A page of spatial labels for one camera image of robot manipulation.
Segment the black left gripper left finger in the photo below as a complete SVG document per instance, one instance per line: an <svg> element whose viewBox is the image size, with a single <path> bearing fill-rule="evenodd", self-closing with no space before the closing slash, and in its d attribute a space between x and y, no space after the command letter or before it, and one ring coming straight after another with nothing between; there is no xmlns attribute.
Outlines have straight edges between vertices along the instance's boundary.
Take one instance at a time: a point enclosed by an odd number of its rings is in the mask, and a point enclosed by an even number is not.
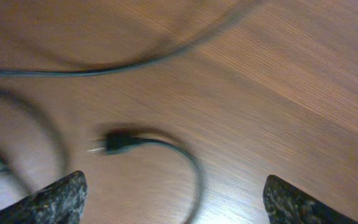
<svg viewBox="0 0 358 224"><path fill-rule="evenodd" d="M86 177L78 170L0 210L0 223L78 224L87 195Z"/></svg>

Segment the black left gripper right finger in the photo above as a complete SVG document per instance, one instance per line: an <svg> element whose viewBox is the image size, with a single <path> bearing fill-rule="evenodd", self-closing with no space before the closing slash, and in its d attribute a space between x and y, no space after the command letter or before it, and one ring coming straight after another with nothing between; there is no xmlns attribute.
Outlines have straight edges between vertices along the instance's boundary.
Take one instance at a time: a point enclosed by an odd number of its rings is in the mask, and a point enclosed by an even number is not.
<svg viewBox="0 0 358 224"><path fill-rule="evenodd" d="M263 203L274 224L358 224L276 175L267 177Z"/></svg>

